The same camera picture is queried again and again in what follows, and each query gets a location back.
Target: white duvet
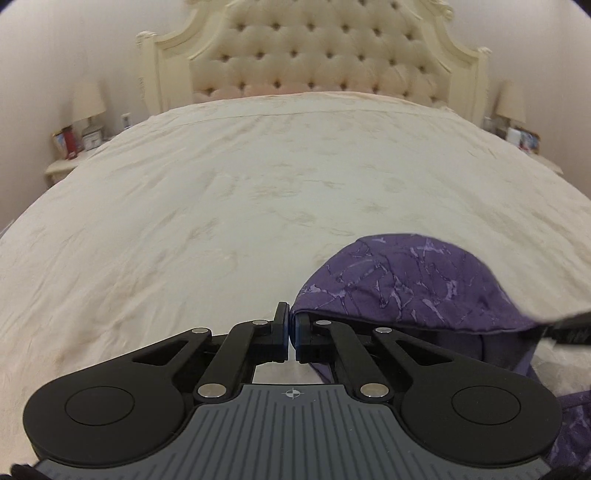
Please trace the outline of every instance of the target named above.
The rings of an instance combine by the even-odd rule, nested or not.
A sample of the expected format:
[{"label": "white duvet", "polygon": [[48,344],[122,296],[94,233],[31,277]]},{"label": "white duvet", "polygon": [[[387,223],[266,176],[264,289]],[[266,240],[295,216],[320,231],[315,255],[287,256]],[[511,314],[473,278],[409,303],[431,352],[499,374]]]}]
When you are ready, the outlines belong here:
[{"label": "white duvet", "polygon": [[42,384],[270,318],[341,247],[387,232],[469,250],[537,318],[591,309],[591,202],[450,111],[307,93],[188,106],[118,135],[0,239],[0,471],[34,461],[21,413]]}]

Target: lampshade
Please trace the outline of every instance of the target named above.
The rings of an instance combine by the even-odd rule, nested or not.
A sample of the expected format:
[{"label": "lampshade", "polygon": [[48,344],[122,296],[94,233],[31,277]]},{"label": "lampshade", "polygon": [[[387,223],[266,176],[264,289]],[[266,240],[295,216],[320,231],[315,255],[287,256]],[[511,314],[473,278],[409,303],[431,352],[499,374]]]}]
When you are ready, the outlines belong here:
[{"label": "lampshade", "polygon": [[99,85],[96,82],[82,80],[76,83],[72,122],[99,115],[106,110],[105,103],[100,96]]},{"label": "lampshade", "polygon": [[521,85],[510,80],[503,82],[496,114],[515,122],[525,123],[525,99]]}]

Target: crosshair logo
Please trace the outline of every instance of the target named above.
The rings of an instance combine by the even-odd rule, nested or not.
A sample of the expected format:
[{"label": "crosshair logo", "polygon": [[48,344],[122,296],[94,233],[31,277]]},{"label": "crosshair logo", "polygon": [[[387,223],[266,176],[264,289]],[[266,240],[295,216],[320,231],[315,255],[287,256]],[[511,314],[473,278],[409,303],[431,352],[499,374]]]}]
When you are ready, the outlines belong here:
[{"label": "crosshair logo", "polygon": [[297,398],[300,395],[303,395],[303,392],[296,390],[295,388],[292,388],[291,390],[288,390],[287,392],[285,392],[284,395],[286,397],[290,397],[293,400],[294,398]]}]

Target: circular black pad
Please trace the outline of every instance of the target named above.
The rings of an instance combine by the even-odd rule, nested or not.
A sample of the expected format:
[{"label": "circular black pad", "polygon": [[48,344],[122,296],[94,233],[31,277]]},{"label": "circular black pad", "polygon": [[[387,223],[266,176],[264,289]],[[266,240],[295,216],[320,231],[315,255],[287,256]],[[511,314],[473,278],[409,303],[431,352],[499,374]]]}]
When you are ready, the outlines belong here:
[{"label": "circular black pad", "polygon": [[82,425],[109,425],[129,415],[134,403],[133,396],[121,388],[91,387],[70,397],[66,413]]},{"label": "circular black pad", "polygon": [[501,425],[513,420],[521,405],[512,393],[497,387],[468,387],[452,398],[453,409],[465,420],[480,425]]},{"label": "circular black pad", "polygon": [[558,401],[543,385],[459,356],[417,369],[400,413],[425,448],[471,466],[544,455],[562,422]]},{"label": "circular black pad", "polygon": [[104,468],[146,456],[174,436],[185,406],[170,378],[158,367],[119,360],[33,394],[23,425],[37,456]]}]

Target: patterned purple fabric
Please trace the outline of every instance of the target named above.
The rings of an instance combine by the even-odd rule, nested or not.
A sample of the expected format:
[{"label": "patterned purple fabric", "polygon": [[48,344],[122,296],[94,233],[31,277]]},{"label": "patterned purple fabric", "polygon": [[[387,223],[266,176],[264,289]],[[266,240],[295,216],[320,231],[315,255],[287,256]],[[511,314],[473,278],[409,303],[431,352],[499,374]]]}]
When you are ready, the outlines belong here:
[{"label": "patterned purple fabric", "polygon": [[591,468],[591,392],[573,393],[558,399],[562,428],[546,461],[553,467]]},{"label": "patterned purple fabric", "polygon": [[[341,314],[393,325],[427,342],[537,379],[540,340],[492,272],[454,245],[412,234],[360,238],[328,260],[300,290],[292,313]],[[316,366],[330,381],[330,370]],[[564,424],[547,460],[591,467],[591,393],[561,399]]]}]

